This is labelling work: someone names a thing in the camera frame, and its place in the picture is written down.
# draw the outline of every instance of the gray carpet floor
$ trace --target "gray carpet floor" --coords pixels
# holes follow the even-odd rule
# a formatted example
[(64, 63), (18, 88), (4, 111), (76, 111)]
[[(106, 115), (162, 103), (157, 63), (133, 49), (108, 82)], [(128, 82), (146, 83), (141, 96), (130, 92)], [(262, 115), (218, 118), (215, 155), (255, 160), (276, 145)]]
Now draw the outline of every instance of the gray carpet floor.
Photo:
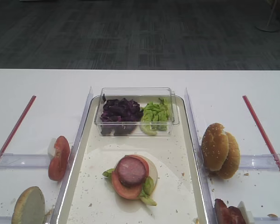
[(0, 0), (0, 68), (280, 70), (264, 0)]

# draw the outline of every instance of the sesame seed bun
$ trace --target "sesame seed bun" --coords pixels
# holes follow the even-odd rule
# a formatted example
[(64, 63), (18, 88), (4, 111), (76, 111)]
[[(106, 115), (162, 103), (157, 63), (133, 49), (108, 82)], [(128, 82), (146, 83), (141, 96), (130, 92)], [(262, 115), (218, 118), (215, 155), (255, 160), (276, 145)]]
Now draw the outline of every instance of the sesame seed bun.
[(208, 126), (202, 138), (201, 149), (206, 168), (210, 171), (220, 170), (229, 151), (228, 137), (223, 125), (214, 123)]
[(229, 141), (229, 152), (222, 168), (217, 171), (217, 175), (222, 179), (230, 179), (236, 173), (240, 162), (238, 143), (235, 137), (226, 132)]

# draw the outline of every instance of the bread crumb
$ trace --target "bread crumb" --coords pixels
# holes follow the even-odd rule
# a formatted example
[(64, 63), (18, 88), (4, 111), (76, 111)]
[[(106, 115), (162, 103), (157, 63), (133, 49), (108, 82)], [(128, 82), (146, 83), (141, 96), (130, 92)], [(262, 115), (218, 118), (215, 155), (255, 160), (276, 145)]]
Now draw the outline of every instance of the bread crumb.
[(278, 216), (275, 214), (268, 214), (267, 216), (272, 217), (272, 218), (278, 218)]

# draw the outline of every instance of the hamburger bun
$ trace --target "hamburger bun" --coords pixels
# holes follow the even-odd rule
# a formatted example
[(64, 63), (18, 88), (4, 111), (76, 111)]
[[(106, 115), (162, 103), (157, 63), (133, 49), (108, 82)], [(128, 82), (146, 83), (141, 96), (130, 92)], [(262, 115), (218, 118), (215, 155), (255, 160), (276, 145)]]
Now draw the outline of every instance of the hamburger bun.
[(206, 168), (210, 171), (220, 170), (229, 152), (228, 137), (223, 125), (214, 123), (207, 127), (201, 149)]
[(226, 132), (229, 141), (229, 152), (222, 168), (217, 171), (217, 175), (222, 179), (230, 179), (236, 173), (240, 162), (238, 143), (235, 137)]
[(18, 198), (11, 224), (42, 224), (45, 217), (45, 199), (42, 191), (33, 186)]

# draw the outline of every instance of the white tray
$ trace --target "white tray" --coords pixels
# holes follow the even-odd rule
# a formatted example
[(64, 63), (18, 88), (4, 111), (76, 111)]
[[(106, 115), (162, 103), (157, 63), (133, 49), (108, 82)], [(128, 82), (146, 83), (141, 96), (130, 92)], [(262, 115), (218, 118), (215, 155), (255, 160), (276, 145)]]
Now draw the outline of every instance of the white tray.
[[(204, 223), (185, 105), (180, 97), (176, 104), (180, 124), (170, 136), (111, 137), (99, 135), (94, 124), (98, 97), (92, 100), (58, 223), (189, 224), (198, 215)], [(125, 154), (141, 154), (156, 165), (159, 179), (152, 198), (157, 206), (122, 199), (102, 176)]]

